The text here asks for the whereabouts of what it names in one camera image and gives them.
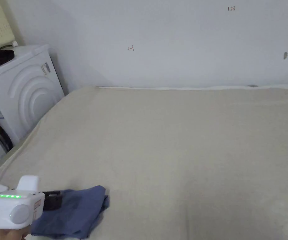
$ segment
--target finger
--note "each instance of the finger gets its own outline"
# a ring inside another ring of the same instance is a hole
[[[8,232],[6,239],[7,240],[21,240],[22,237],[25,235],[27,236],[27,234],[30,232],[31,227],[27,226],[23,229],[12,229]]]

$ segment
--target white handheld device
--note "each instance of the white handheld device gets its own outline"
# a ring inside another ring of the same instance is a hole
[[[22,229],[41,216],[45,194],[38,183],[38,176],[25,175],[16,189],[0,192],[0,228]]]

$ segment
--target beige bedsheet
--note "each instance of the beige bedsheet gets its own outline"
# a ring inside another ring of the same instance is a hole
[[[288,239],[288,90],[83,88],[0,167],[40,189],[103,185],[90,239]]]

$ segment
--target green led light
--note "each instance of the green led light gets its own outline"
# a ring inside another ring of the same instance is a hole
[[[1,198],[21,198],[21,196],[18,195],[0,195]]]

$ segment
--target device button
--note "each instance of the device button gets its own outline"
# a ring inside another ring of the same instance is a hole
[[[14,224],[22,224],[29,217],[29,208],[27,205],[17,205],[10,213],[9,218]]]

